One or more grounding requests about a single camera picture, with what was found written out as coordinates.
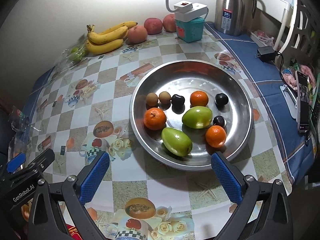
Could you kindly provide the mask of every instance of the metal bowl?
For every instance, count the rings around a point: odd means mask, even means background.
[[[220,149],[206,143],[207,129],[192,129],[182,124],[183,114],[190,109],[190,94],[196,90],[207,93],[213,117],[222,115],[227,121],[227,140]],[[160,105],[167,116],[167,127],[182,130],[192,140],[192,151],[186,157],[171,154],[162,144],[161,130],[151,131],[143,124],[147,94],[159,95],[162,91],[186,99],[185,109],[180,114],[175,113],[172,106]],[[229,97],[228,104],[222,109],[214,103],[218,93]],[[178,60],[156,67],[143,77],[131,98],[130,121],[139,143],[158,161],[179,170],[205,171],[211,169],[211,153],[221,151],[229,161],[240,153],[252,131],[253,115],[249,96],[229,74],[205,61]]]

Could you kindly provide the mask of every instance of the blue gripper pad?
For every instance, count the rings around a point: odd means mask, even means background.
[[[100,185],[100,182],[109,168],[109,165],[109,154],[105,152],[80,187],[79,201],[83,206],[85,203],[88,203],[92,200]]]
[[[19,168],[26,161],[26,155],[24,153],[19,153],[11,161],[7,163],[7,172],[13,173],[17,168]]]
[[[241,185],[217,153],[211,156],[211,167],[230,201],[239,205],[242,201]]]

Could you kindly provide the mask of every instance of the plastic container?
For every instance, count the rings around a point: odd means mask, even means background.
[[[185,42],[199,41],[202,39],[204,19],[195,18],[189,22],[176,20],[177,36]]]

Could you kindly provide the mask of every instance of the orange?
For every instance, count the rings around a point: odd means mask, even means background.
[[[167,117],[164,111],[153,107],[147,110],[143,117],[144,125],[150,130],[159,130],[164,127]]]
[[[195,91],[190,95],[191,106],[206,106],[208,104],[208,95],[203,91]]]
[[[218,125],[211,126],[205,133],[205,140],[214,148],[220,148],[224,146],[227,134],[226,131]]]

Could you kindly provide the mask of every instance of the thermos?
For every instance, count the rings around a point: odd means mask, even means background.
[[[252,18],[257,8],[253,0]],[[244,21],[244,0],[217,0],[214,27],[225,34],[239,36]]]

